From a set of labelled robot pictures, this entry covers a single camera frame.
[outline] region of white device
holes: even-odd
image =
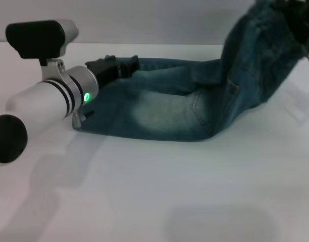
[[[6,112],[0,113],[0,164],[16,160],[28,140],[72,113],[75,125],[80,125],[83,117],[78,110],[97,96],[97,78],[83,66],[66,71],[63,61],[57,59],[65,54],[67,44],[78,32],[70,20],[7,27],[7,40],[20,56],[40,60],[42,81],[11,97]]]

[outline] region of jeans pocket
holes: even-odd
[[[229,116],[238,93],[239,87],[231,80],[228,80],[226,85],[200,88],[195,92],[191,109],[210,135],[222,130],[221,124]]]

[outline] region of jeans seam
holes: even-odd
[[[277,46],[276,44],[274,44],[274,43],[270,40],[269,36],[266,34],[266,30],[263,28],[263,25],[264,25],[264,24],[261,23],[261,21],[260,21],[260,18],[261,18],[260,14],[263,13],[263,11],[266,11],[266,10],[261,10],[261,11],[259,12],[259,14],[256,15],[256,16],[252,15],[253,13],[248,13],[248,15],[249,15],[250,18],[251,18],[251,24],[252,24],[254,27],[256,27],[257,29],[259,29],[260,34],[262,35],[264,41],[268,43],[269,49],[270,49],[273,53],[279,54],[279,53],[282,52],[282,49],[281,49],[282,46],[292,46],[292,40],[291,40],[291,38],[289,38],[289,39],[288,39],[288,38],[283,39],[283,41],[286,41],[286,42],[285,42],[285,43],[282,43],[281,46]]]
[[[199,97],[201,95],[201,90],[198,91],[197,95],[194,96],[193,100],[192,100],[192,104],[190,106],[191,110],[194,112],[198,122],[200,123],[200,125],[208,132],[210,133],[212,131],[212,127],[211,125],[206,122],[202,116],[199,114],[199,112],[197,111],[196,107],[197,107],[197,103],[199,100]]]
[[[227,106],[225,107],[225,111],[222,114],[222,119],[223,117],[227,114],[227,112],[229,111],[229,108],[231,106],[232,101],[234,100],[234,98],[236,97],[236,95],[239,93],[240,87],[238,85],[236,85],[235,83],[233,83],[230,78],[228,78],[227,82],[232,85],[233,87],[235,87],[236,92],[232,95],[232,97],[230,98],[230,100],[228,101]]]
[[[250,73],[253,78],[256,79],[256,81],[258,82],[260,88],[259,88],[259,94],[258,94],[258,97],[261,97],[261,95],[263,94],[264,92],[264,80],[263,78],[261,77],[260,74],[257,74],[258,71],[256,71],[256,69],[254,67],[251,67],[251,66],[248,66],[246,65],[244,62],[242,61],[239,61],[238,62],[239,66],[241,66],[242,68],[244,68],[248,73]]]

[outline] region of faded denim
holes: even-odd
[[[135,139],[199,141],[229,127],[241,113],[266,102],[304,57],[301,44],[271,2],[257,1],[238,21],[221,59],[141,58],[140,71],[132,78],[112,82],[83,106],[83,112],[95,114],[81,130]]]

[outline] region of black stripe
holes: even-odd
[[[83,103],[84,103],[84,92],[83,92],[83,89],[82,89],[82,87],[80,86],[80,83],[75,79],[75,78],[73,78],[72,76],[70,76],[70,78],[73,80],[73,82],[76,84],[76,86],[78,87],[78,90],[79,90],[79,92],[80,92],[80,95],[81,95],[81,97],[82,97],[82,102],[81,102],[81,104],[80,104],[80,106],[79,107],[81,107],[82,105],[83,105]]]
[[[71,115],[72,112],[74,111],[74,108],[75,108],[75,98],[74,98],[74,94],[73,94],[72,90],[70,90],[70,88],[67,86],[67,84],[64,83],[63,81],[59,81],[59,80],[53,79],[53,78],[49,78],[49,80],[58,82],[59,84],[61,84],[67,90],[67,92],[68,92],[68,94],[70,96],[70,99],[72,100],[72,110],[70,110],[70,112],[68,113],[67,116]]]
[[[66,104],[67,104],[67,113],[66,113],[66,115],[65,115],[65,117],[67,117],[68,116],[68,113],[69,113],[69,100],[68,100],[68,97],[67,97],[67,95],[66,95],[66,93],[63,91],[63,89],[60,87],[60,86],[58,86],[56,83],[54,83],[54,82],[51,82],[51,81],[43,81],[43,82],[46,82],[46,83],[49,83],[49,84],[52,84],[54,87],[56,87],[61,93],[62,93],[62,95],[64,96],[64,99],[65,99],[65,101],[66,101]]]

